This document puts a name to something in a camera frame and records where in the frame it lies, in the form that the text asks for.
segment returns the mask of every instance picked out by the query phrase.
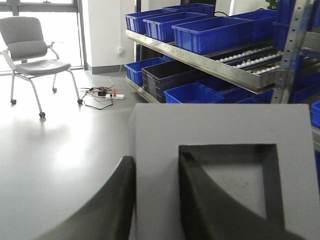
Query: storage bin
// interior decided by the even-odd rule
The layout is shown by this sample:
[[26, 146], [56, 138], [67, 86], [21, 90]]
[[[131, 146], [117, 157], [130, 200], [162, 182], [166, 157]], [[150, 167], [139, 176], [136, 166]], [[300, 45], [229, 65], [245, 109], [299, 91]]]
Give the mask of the storage bin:
[[320, 192], [320, 152], [314, 151], [314, 156], [315, 156], [316, 174], [318, 177], [318, 187], [319, 187], [319, 192]]
[[295, 88], [293, 103], [300, 103], [318, 93], [320, 93], [320, 82], [313, 85], [298, 83]]
[[178, 12], [193, 12], [200, 14], [207, 14], [210, 17], [214, 16], [215, 5], [204, 4], [204, 3], [191, 3], [191, 4], [183, 4], [176, 6], [167, 6], [163, 7], [164, 10], [175, 10]]
[[175, 41], [173, 25], [188, 23], [196, 20], [207, 19], [207, 14], [196, 12], [178, 12], [164, 16], [157, 16], [144, 19], [146, 35], [150, 38], [157, 39], [164, 43]]
[[124, 66], [126, 67], [126, 73], [128, 78], [134, 81], [137, 85], [142, 86], [144, 84], [144, 80], [142, 77], [142, 68], [166, 62], [167, 60], [161, 57], [155, 57], [147, 60], [132, 62]]
[[317, 128], [320, 128], [320, 100], [311, 105], [311, 124]]
[[[294, 12], [296, 0], [278, 0], [276, 22], [279, 24], [290, 24]], [[316, 10], [313, 26], [320, 25], [320, 5]]]
[[251, 30], [251, 41], [257, 42], [264, 39], [271, 39], [274, 36], [273, 22], [276, 21], [277, 11], [258, 10], [231, 16], [232, 18], [253, 20]]
[[251, 20], [219, 16], [172, 28], [178, 48], [205, 55], [249, 43], [252, 24]]
[[175, 60], [174, 58], [172, 58], [172, 57], [170, 57], [170, 56], [167, 56], [167, 55], [163, 55], [162, 58], [163, 58], [164, 60], [166, 60], [167, 62], [169, 62], [169, 61], [174, 61], [174, 60]]
[[224, 97], [204, 85], [190, 83], [164, 91], [168, 104], [223, 103]]
[[165, 90], [196, 82], [209, 75], [179, 61], [142, 68], [146, 91], [160, 103], [166, 102]]
[[258, 99], [248, 97], [246, 99], [243, 99], [241, 101], [237, 101], [236, 104], [263, 104], [262, 101], [259, 101]]
[[260, 93], [257, 95], [254, 95], [252, 98], [261, 101], [263, 103], [269, 104], [272, 100], [272, 95], [274, 94], [274, 90], [271, 89], [269, 91], [266, 91], [264, 93]]
[[223, 96], [226, 103], [235, 103], [252, 95], [251, 92], [215, 76], [199, 80], [196, 83], [211, 88], [214, 92]]
[[131, 14], [126, 14], [125, 21], [127, 29], [136, 32], [138, 34], [146, 34], [146, 26], [143, 22], [144, 19], [163, 16], [168, 14], [174, 14], [177, 11], [175, 10], [165, 10], [165, 9], [157, 9], [151, 11], [141, 11], [135, 12]]
[[286, 46], [289, 24], [273, 23], [274, 26], [274, 43], [273, 46], [276, 49], [283, 50]]

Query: chair backrest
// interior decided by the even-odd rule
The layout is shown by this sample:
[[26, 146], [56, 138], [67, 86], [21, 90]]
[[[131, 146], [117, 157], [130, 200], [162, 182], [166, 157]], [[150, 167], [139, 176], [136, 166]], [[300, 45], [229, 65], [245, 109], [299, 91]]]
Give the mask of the chair backrest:
[[40, 21], [35, 17], [2, 18], [0, 33], [13, 61], [43, 57], [48, 52]]

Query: gray chair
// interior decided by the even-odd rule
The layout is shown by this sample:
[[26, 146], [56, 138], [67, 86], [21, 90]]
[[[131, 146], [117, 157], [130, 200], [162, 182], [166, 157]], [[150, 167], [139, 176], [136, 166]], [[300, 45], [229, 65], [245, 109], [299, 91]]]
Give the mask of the gray chair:
[[[32, 84], [34, 95], [40, 110], [40, 118], [44, 118], [46, 114], [42, 111], [38, 94], [33, 78], [54, 75], [52, 91], [55, 93], [56, 76], [58, 73], [67, 71], [71, 74], [74, 84], [74, 89], [77, 96], [78, 104], [82, 104], [82, 99], [79, 98], [79, 93], [73, 73], [69, 70], [71, 64], [59, 60], [58, 54], [53, 49], [52, 42], [46, 45], [42, 34], [40, 21], [35, 17], [13, 16], [0, 19], [0, 33], [7, 46], [7, 50], [2, 51], [6, 62], [12, 70], [11, 83], [11, 104], [16, 104], [17, 101], [13, 98], [15, 76], [28, 81]], [[29, 59], [43, 57], [47, 54], [48, 49], [56, 55], [56, 59], [38, 60], [28, 62]], [[22, 61], [21, 64], [15, 64], [15, 61]]]

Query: white wall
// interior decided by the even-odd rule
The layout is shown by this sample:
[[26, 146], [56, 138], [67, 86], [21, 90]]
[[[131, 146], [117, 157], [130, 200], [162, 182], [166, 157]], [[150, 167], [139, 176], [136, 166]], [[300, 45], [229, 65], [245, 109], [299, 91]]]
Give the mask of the white wall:
[[162, 9], [175, 5], [180, 5], [180, 0], [141, 0], [141, 11]]
[[[91, 67], [133, 62], [134, 42], [126, 36], [125, 14], [134, 13], [134, 0], [83, 0], [87, 62]], [[123, 47], [124, 56], [118, 56]]]
[[224, 12], [229, 15], [231, 0], [216, 0], [215, 11]]
[[269, 4], [265, 0], [234, 0], [232, 15], [266, 9]]

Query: wall outlet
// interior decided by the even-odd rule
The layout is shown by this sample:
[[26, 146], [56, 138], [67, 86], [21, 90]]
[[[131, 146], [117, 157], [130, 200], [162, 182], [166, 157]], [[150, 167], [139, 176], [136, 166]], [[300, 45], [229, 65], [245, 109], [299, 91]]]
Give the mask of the wall outlet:
[[123, 56], [125, 54], [125, 49], [123, 47], [118, 48], [118, 55]]

